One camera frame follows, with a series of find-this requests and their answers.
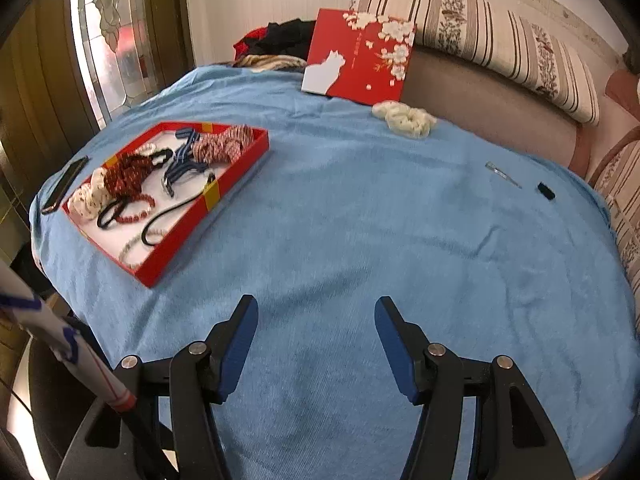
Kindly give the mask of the red plaid scrunchie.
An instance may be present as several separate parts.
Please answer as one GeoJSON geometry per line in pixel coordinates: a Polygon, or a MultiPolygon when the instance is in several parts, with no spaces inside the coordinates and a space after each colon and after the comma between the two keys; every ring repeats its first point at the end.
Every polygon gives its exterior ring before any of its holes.
{"type": "Polygon", "coordinates": [[[196,162],[208,166],[233,164],[253,141],[253,131],[248,125],[234,125],[222,133],[202,134],[194,142],[192,154],[196,162]]]}

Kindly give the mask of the dark red dotted scrunchie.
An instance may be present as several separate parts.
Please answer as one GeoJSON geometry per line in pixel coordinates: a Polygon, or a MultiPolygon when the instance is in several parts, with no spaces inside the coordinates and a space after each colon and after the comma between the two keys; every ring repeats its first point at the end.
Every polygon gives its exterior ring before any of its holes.
{"type": "Polygon", "coordinates": [[[142,193],[142,183],[154,169],[150,156],[123,154],[104,174],[105,188],[113,198],[131,198],[142,193]]]}

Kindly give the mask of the white floral scrunchie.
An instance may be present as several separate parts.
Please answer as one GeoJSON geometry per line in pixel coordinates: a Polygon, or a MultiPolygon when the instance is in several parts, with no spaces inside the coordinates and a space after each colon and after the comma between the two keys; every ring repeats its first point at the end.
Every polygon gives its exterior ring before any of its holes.
{"type": "Polygon", "coordinates": [[[105,168],[96,168],[90,180],[70,196],[67,208],[74,218],[83,222],[94,220],[111,203],[113,197],[105,185],[106,174],[105,168]]]}

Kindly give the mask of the blue towel bed cover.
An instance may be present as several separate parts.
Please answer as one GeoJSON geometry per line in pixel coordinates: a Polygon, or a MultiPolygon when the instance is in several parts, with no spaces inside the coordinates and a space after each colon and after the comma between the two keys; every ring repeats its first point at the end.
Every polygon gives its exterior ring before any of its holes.
{"type": "Polygon", "coordinates": [[[449,122],[421,140],[396,136],[367,107],[301,84],[201,67],[84,146],[99,165],[164,120],[269,133],[269,151],[153,287],[62,212],[42,214],[49,185],[37,193],[32,247],[107,359],[173,356],[253,295],[259,324],[239,387],[215,411],[232,476],[396,479],[419,411],[374,327],[376,300],[390,296],[458,356],[514,359],[575,474],[607,465],[637,413],[639,343],[604,200],[554,162],[449,122]]]}

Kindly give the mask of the red shallow tray box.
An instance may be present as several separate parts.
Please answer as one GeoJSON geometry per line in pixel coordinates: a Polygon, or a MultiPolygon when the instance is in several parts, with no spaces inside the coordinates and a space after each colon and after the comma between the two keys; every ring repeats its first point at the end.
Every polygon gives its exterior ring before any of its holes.
{"type": "Polygon", "coordinates": [[[80,221],[63,206],[81,234],[143,285],[153,286],[196,226],[269,148],[268,132],[252,128],[254,141],[233,164],[196,162],[192,146],[202,134],[230,125],[160,122],[140,134],[100,167],[123,154],[150,156],[154,169],[142,193],[113,198],[98,218],[80,221]]]}

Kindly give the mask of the silver hair pin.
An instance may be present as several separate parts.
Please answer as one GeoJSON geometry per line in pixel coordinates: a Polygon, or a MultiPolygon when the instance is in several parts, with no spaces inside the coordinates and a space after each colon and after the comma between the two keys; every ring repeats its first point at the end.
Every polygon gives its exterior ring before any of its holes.
{"type": "Polygon", "coordinates": [[[511,183],[512,185],[516,186],[517,188],[521,188],[522,187],[518,182],[516,182],[506,172],[504,172],[503,170],[498,168],[493,162],[486,162],[485,167],[489,171],[491,171],[493,174],[496,174],[498,177],[500,177],[501,179],[505,180],[506,182],[511,183]]]}

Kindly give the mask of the small black clip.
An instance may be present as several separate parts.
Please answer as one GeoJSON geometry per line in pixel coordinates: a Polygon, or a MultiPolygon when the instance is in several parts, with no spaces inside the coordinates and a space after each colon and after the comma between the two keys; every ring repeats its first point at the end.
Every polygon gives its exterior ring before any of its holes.
{"type": "Polygon", "coordinates": [[[555,199],[555,192],[553,192],[551,188],[548,188],[548,186],[545,185],[544,183],[539,182],[538,185],[537,185],[537,190],[547,200],[554,200],[555,199]]]}

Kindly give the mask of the white blue patterned sleeve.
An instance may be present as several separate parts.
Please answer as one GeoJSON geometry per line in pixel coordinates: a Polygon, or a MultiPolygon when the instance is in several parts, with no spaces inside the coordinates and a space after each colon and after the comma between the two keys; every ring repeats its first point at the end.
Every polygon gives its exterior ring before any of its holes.
{"type": "Polygon", "coordinates": [[[47,344],[66,368],[115,412],[134,408],[134,394],[102,362],[80,331],[59,318],[4,261],[1,311],[47,344]]]}

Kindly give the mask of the cream white scrunchie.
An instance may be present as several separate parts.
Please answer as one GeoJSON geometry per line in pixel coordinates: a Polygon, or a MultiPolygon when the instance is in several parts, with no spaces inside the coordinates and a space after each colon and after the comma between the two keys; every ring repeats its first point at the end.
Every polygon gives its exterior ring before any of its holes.
{"type": "Polygon", "coordinates": [[[437,124],[437,118],[423,108],[411,107],[396,101],[374,104],[372,115],[384,120],[391,132],[413,139],[425,138],[437,124]]]}

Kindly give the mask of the brown padded headboard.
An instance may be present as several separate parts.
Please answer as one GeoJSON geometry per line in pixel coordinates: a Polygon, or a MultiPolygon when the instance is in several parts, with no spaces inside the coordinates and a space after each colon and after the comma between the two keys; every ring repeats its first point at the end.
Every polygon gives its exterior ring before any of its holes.
{"type": "Polygon", "coordinates": [[[592,137],[579,122],[534,92],[462,58],[415,48],[401,101],[493,144],[587,175],[592,137]]]}

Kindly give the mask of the right striped floral pillow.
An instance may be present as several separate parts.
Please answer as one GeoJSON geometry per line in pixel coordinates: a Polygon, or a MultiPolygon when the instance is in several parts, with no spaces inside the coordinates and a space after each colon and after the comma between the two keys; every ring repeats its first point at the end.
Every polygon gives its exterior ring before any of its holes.
{"type": "Polygon", "coordinates": [[[639,331],[640,148],[632,141],[609,157],[591,176],[590,185],[610,211],[620,261],[634,294],[634,327],[639,331]]]}

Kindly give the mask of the red box lid with cat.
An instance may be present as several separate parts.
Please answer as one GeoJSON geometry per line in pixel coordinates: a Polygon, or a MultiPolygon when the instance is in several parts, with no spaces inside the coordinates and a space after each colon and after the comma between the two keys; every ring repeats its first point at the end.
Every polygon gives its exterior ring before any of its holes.
{"type": "Polygon", "coordinates": [[[401,18],[321,9],[302,90],[364,105],[398,101],[414,36],[416,24],[401,18]]]}

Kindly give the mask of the pile of dark clothes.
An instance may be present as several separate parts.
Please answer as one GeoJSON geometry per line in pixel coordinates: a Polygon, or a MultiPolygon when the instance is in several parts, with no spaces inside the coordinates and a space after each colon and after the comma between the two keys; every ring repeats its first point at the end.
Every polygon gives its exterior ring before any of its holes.
{"type": "Polygon", "coordinates": [[[254,72],[302,72],[307,66],[314,26],[315,21],[296,18],[253,29],[233,45],[234,60],[230,65],[254,72]]]}

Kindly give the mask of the long striped floral pillow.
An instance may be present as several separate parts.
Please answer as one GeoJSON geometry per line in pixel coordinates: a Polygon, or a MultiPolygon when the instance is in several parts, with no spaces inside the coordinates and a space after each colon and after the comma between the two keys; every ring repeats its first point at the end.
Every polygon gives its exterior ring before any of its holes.
{"type": "Polygon", "coordinates": [[[596,87],[577,51],[488,0],[350,0],[354,11],[416,23],[414,43],[487,68],[542,96],[575,122],[600,119],[596,87]]]}

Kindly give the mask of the stained glass window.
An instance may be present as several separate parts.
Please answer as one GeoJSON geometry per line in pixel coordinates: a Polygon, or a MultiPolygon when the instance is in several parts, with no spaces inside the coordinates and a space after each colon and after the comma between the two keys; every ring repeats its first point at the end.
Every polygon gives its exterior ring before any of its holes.
{"type": "Polygon", "coordinates": [[[100,128],[160,90],[144,0],[70,0],[74,46],[100,128]]]}

